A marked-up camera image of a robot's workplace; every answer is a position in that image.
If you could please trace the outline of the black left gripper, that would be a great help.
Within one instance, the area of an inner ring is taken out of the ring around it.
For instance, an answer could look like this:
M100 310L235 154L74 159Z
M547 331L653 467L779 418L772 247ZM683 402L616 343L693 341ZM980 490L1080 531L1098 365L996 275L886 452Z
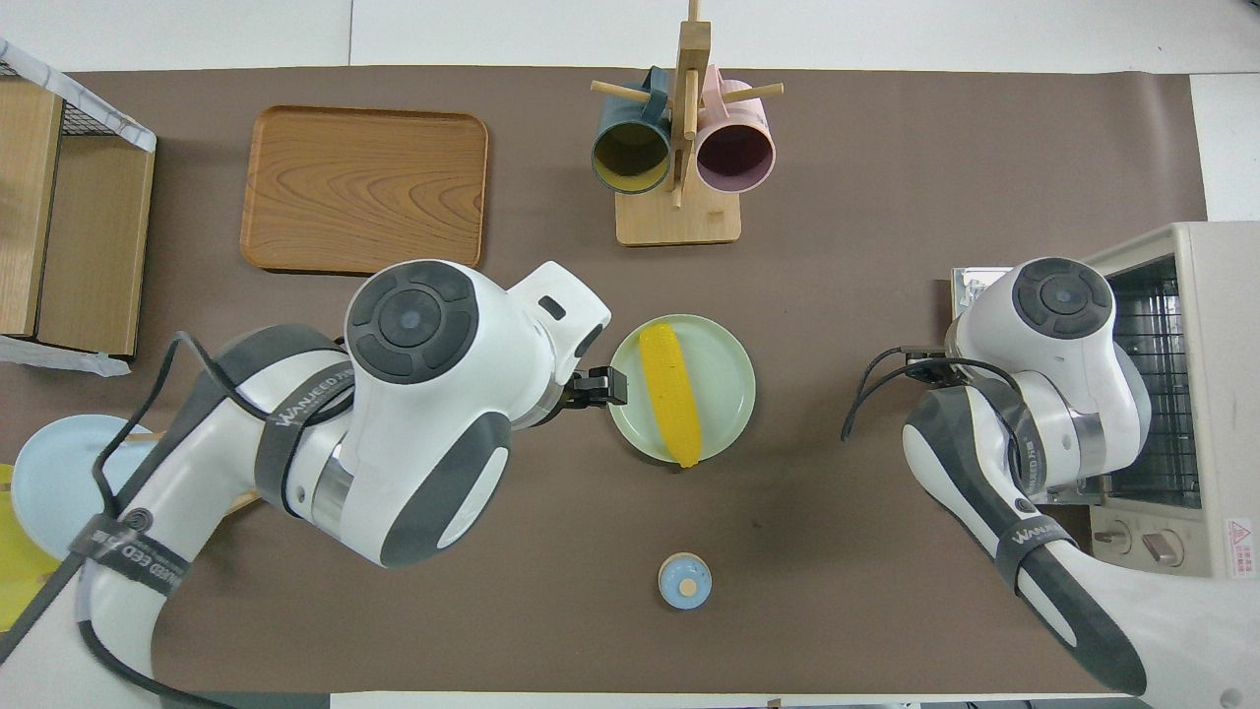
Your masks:
M580 411L586 408L625 407L629 400L627 378L615 366L593 366L576 369L561 392L557 403L559 411Z

